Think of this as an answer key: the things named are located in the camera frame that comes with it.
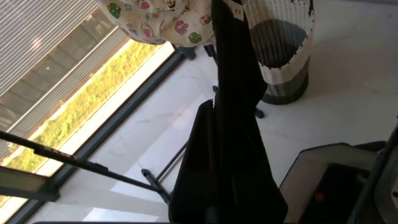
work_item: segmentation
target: caster wheel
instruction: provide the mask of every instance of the caster wheel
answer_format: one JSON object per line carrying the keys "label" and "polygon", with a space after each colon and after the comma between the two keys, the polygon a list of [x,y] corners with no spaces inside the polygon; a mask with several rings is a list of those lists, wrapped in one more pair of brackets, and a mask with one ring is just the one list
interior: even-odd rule
{"label": "caster wheel", "polygon": [[217,92],[218,91],[218,86],[213,86],[213,92]]}
{"label": "caster wheel", "polygon": [[262,118],[264,118],[264,117],[266,116],[266,115],[264,114],[264,112],[262,112],[262,111],[259,110],[259,109],[256,109],[256,110],[255,110],[254,115],[256,115],[256,117],[259,118],[259,119],[262,119]]}

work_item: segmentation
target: green hedge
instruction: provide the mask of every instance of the green hedge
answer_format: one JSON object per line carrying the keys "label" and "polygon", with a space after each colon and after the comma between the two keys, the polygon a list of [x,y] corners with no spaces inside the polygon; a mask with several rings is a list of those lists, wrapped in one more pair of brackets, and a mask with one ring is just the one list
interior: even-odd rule
{"label": "green hedge", "polygon": [[[132,76],[138,66],[159,46],[132,42],[123,52],[114,56],[92,82],[79,91],[66,105],[62,114],[45,122],[42,132],[33,141],[58,148],[79,126],[101,106],[123,81]],[[25,149],[13,158],[7,167],[32,172],[45,160],[33,150]]]}

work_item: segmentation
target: printed fabric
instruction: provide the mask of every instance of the printed fabric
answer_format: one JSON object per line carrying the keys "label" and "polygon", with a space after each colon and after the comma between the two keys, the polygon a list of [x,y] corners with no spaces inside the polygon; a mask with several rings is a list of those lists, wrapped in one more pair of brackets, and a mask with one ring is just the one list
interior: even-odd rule
{"label": "printed fabric", "polygon": [[98,0],[133,40],[194,47],[214,44],[211,0]]}

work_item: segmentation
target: woven basket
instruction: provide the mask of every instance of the woven basket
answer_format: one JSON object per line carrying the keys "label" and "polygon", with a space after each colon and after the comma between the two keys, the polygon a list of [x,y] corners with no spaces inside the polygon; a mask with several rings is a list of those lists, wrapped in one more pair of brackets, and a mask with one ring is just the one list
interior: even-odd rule
{"label": "woven basket", "polygon": [[252,44],[268,84],[263,101],[283,105],[299,99],[308,86],[314,11],[310,0],[243,1]]}

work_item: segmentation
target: red dot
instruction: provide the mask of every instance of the red dot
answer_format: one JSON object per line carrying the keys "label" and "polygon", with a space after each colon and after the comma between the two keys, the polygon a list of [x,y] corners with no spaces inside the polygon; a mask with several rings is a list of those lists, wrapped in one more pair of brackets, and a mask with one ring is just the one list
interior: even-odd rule
{"label": "red dot", "polygon": [[315,193],[315,200],[317,200],[317,202],[323,202],[325,200],[325,196],[323,193],[317,192]]}

